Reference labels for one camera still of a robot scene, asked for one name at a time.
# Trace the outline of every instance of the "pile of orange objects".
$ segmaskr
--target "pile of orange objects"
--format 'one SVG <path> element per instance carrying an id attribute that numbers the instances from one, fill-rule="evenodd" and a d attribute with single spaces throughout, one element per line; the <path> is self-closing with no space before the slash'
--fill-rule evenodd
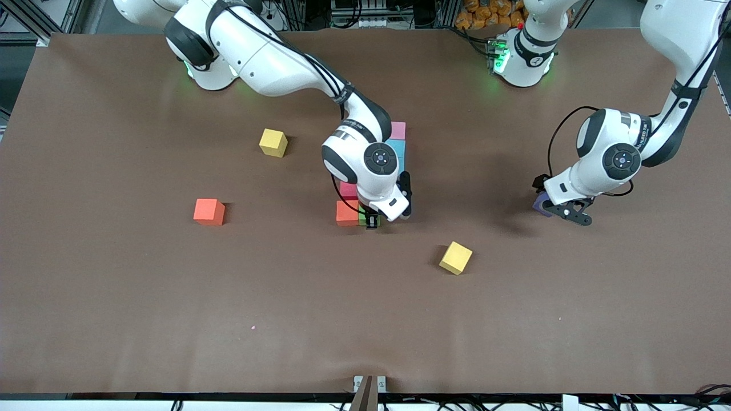
<path id="1" fill-rule="evenodd" d="M 518 27 L 528 18 L 523 0 L 463 0 L 464 10 L 457 15 L 455 27 L 460 30 L 481 29 L 494 24 Z"/>

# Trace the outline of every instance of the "yellow cube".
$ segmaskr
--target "yellow cube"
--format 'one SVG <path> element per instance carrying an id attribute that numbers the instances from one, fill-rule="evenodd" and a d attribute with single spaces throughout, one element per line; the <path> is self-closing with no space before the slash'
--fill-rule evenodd
<path id="1" fill-rule="evenodd" d="M 445 268 L 450 273 L 458 276 L 464 271 L 464 267 L 471 256 L 472 250 L 452 241 L 450 248 L 444 253 L 442 261 L 439 262 L 439 267 Z"/>
<path id="2" fill-rule="evenodd" d="M 262 139 L 259 142 L 264 154 L 274 157 L 284 157 L 284 150 L 287 149 L 287 136 L 283 132 L 264 129 Z"/>

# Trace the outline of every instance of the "brown tabletop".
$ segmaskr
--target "brown tabletop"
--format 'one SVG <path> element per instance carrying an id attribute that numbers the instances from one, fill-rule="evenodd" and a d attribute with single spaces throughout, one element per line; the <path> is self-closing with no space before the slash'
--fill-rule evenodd
<path id="1" fill-rule="evenodd" d="M 653 114 L 636 30 L 571 30 L 537 86 L 446 31 L 289 36 L 405 121 L 414 214 L 338 227 L 319 91 L 198 88 L 160 36 L 56 36 L 0 146 L 0 391 L 689 393 L 731 380 L 731 122 L 708 87 L 673 161 L 579 227 L 531 210 L 579 105 Z M 580 122 L 555 146 L 572 164 Z M 260 152 L 283 130 L 283 159 Z M 192 221 L 198 197 L 227 223 Z M 451 241 L 461 276 L 437 267 Z"/>

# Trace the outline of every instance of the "brown table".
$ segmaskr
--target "brown table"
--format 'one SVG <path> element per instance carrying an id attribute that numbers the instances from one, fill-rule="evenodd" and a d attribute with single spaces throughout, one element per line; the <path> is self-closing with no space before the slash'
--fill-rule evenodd
<path id="1" fill-rule="evenodd" d="M 0 146 L 0 390 L 689 393 L 731 380 L 731 122 L 714 84 L 677 157 L 578 227 L 531 210 L 590 104 L 652 114 L 636 30 L 568 31 L 530 89 L 445 31 L 292 35 L 408 124 L 414 215 L 337 227 L 319 91 L 196 87 L 160 36 L 53 38 Z M 572 164 L 580 122 L 558 136 Z M 257 146 L 284 130 L 283 159 Z M 192 221 L 228 203 L 223 227 Z M 451 241 L 466 272 L 436 266 Z"/>

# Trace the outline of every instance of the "magenta cube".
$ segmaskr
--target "magenta cube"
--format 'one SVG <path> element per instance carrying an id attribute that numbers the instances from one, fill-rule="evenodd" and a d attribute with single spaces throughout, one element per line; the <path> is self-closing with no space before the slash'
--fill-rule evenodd
<path id="1" fill-rule="evenodd" d="M 345 181 L 340 182 L 340 195 L 346 200 L 357 200 L 358 190 L 355 184 L 346 183 Z"/>
<path id="2" fill-rule="evenodd" d="M 391 138 L 394 140 L 406 139 L 406 123 L 391 121 Z"/>

